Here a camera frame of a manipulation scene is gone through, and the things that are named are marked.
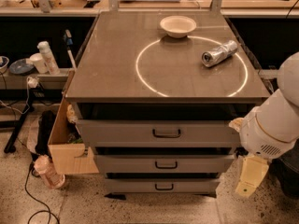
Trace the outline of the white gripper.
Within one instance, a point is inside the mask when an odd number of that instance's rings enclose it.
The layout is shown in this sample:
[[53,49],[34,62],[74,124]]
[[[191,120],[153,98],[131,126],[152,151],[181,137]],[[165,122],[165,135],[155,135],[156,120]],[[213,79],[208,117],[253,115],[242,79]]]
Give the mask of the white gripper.
[[276,159],[294,147],[296,115],[291,112],[284,118],[255,106],[244,118],[231,120],[229,127],[239,133],[241,146],[253,154],[238,158],[235,193],[248,198],[263,182],[269,169],[267,160]]

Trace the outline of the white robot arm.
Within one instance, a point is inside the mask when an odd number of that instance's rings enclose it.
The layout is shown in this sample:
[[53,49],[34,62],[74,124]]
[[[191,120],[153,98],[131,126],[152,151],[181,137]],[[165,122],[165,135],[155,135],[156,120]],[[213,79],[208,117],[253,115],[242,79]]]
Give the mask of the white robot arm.
[[229,127],[239,133],[248,154],[241,159],[235,193],[248,198],[261,185],[270,162],[291,150],[299,138],[299,52],[278,69],[278,89]]

